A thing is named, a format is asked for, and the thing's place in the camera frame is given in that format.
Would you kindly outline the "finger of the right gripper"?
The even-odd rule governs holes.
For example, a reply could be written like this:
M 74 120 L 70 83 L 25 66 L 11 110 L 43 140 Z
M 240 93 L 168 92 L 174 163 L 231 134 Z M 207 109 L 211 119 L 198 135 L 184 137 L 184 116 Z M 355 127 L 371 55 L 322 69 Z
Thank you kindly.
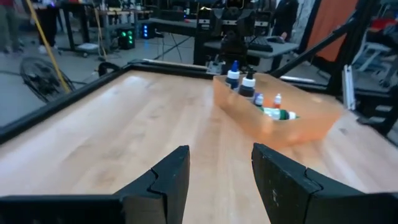
M 216 9 L 200 9 L 197 14 L 197 32 L 206 35 L 217 35 L 212 18 L 214 18 Z
M 255 36 L 267 36 L 270 30 L 272 13 L 270 11 L 257 11 L 255 13 Z

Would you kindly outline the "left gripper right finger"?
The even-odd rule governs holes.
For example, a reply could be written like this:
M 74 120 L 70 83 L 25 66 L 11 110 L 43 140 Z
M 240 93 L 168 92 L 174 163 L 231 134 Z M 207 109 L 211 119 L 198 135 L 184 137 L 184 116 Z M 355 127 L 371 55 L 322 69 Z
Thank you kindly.
M 251 158 L 271 224 L 398 224 L 398 192 L 366 194 L 259 143 Z

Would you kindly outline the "large blue food coloring bottle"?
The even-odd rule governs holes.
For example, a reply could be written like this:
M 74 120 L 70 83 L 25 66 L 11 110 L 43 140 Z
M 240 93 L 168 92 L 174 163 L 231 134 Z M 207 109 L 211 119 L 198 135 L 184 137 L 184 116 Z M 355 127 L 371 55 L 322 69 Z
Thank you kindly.
M 236 91 L 239 87 L 239 77 L 240 77 L 240 71 L 239 71 L 239 62 L 235 60 L 231 66 L 231 69 L 228 70 L 227 76 L 225 79 L 226 85 Z

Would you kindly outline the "small grey-capped bottle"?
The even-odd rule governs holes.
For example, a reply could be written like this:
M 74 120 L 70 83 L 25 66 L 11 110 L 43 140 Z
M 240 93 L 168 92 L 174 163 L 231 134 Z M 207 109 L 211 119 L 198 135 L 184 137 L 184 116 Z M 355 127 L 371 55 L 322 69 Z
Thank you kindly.
M 256 79 L 254 78 L 254 70 L 249 67 L 246 76 L 242 79 L 239 86 L 238 93 L 249 101 L 252 101 L 255 95 L 255 85 Z

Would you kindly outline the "orange translucent plastic bin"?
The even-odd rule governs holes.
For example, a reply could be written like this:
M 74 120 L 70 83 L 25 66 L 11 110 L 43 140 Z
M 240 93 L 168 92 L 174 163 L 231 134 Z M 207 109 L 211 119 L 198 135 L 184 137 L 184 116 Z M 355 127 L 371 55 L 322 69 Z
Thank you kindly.
M 303 91 L 270 75 L 256 73 L 255 90 L 264 95 L 263 106 L 272 106 L 275 96 L 280 93 L 281 108 L 298 115 L 297 119 L 276 121 L 228 88 L 225 78 L 221 75 L 213 77 L 214 104 L 256 142 L 273 149 L 324 138 L 343 113 L 343 107 L 335 100 Z

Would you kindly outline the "large green food coloring bottle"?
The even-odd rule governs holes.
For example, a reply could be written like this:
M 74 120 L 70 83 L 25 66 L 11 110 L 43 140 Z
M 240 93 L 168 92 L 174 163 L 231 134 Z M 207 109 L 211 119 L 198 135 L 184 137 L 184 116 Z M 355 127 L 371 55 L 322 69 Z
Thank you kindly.
M 293 111 L 287 111 L 279 108 L 266 108 L 263 109 L 264 114 L 270 116 L 273 120 L 293 120 L 299 118 L 299 116 Z

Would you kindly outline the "backlit black keyboard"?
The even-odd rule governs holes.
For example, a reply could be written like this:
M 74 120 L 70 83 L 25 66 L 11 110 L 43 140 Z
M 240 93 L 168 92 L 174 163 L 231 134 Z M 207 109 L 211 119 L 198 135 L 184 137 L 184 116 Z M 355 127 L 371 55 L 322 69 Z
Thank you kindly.
M 273 47 L 268 43 L 267 38 L 263 36 L 259 37 L 246 37 L 249 50 L 257 50 L 262 52 L 273 52 Z

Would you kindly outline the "dark grey keyboard desk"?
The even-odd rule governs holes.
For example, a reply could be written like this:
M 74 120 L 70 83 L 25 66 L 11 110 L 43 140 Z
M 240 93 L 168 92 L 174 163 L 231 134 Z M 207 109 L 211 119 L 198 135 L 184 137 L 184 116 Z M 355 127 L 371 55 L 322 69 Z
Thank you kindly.
M 287 54 L 298 48 L 297 44 L 293 43 L 277 43 L 277 42 L 269 42 L 269 44 L 273 47 L 273 52 L 262 52 L 257 50 L 249 50 L 247 47 L 247 51 L 242 52 L 239 48 L 227 49 L 226 47 L 221 46 L 221 40 L 211 40 L 205 42 L 204 46 L 206 48 L 206 64 L 205 71 L 208 66 L 208 62 L 216 61 L 216 62 L 224 62 L 222 74 L 227 73 L 228 70 L 231 69 L 231 66 L 235 60 L 239 62 L 239 70 L 245 71 L 247 66 L 259 64 L 259 60 L 261 58 L 274 58 L 276 56 L 280 56 L 283 54 Z

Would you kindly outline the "orange panel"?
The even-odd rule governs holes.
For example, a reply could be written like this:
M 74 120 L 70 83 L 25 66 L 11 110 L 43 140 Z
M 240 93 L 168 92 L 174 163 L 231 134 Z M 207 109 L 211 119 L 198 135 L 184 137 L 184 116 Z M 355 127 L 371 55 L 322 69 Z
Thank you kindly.
M 307 50 L 345 24 L 355 10 L 357 2 L 358 0 L 321 0 L 308 40 Z M 344 39 L 345 35 L 319 51 L 316 56 L 334 62 Z

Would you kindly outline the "computer with green lights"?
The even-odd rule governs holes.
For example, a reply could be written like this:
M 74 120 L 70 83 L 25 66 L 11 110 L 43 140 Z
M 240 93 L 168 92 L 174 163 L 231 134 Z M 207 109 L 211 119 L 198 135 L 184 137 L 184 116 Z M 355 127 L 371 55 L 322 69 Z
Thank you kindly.
M 122 50 L 129 50 L 135 47 L 133 28 L 123 28 L 118 30 L 118 46 Z

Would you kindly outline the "white aluminium extrusion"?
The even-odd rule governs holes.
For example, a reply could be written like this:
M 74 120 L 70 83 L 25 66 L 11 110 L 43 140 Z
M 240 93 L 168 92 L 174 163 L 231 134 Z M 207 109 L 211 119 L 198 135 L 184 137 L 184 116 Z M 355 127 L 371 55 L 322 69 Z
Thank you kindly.
M 345 65 L 342 71 L 343 104 L 347 110 L 356 109 L 354 83 L 351 65 Z

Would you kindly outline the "white office chair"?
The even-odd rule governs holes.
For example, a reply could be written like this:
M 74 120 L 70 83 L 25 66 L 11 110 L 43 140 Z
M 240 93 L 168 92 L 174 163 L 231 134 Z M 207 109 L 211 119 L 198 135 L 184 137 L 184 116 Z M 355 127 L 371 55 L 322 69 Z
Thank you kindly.
M 398 16 L 371 21 L 354 61 L 359 63 L 360 72 L 384 72 L 385 77 L 379 84 L 384 88 L 390 87 L 392 77 L 398 75 Z

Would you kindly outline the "black standing desk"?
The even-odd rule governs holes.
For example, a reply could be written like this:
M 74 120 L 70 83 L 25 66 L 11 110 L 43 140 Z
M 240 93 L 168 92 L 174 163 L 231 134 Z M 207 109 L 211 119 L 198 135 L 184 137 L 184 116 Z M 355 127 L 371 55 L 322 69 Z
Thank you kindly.
M 119 29 L 133 28 L 136 46 L 138 15 L 152 11 L 142 9 L 135 0 L 62 0 L 60 12 L 69 43 L 61 50 L 84 58 L 98 55 L 106 60 L 108 55 L 122 50 L 118 46 Z

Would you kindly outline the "black floor fan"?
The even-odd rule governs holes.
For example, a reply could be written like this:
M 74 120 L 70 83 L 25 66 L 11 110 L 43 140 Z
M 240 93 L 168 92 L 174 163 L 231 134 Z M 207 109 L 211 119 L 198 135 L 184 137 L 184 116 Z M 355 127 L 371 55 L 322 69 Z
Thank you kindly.
M 24 84 L 44 103 L 55 101 L 67 93 L 53 64 L 42 58 L 23 58 L 19 73 Z

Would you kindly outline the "silver metal bracket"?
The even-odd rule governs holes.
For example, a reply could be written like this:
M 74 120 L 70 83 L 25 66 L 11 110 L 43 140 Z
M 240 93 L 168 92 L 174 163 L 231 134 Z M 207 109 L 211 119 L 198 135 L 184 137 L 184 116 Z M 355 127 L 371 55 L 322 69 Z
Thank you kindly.
M 223 65 L 224 62 L 210 61 L 208 62 L 206 72 L 208 74 L 221 75 L 223 70 Z

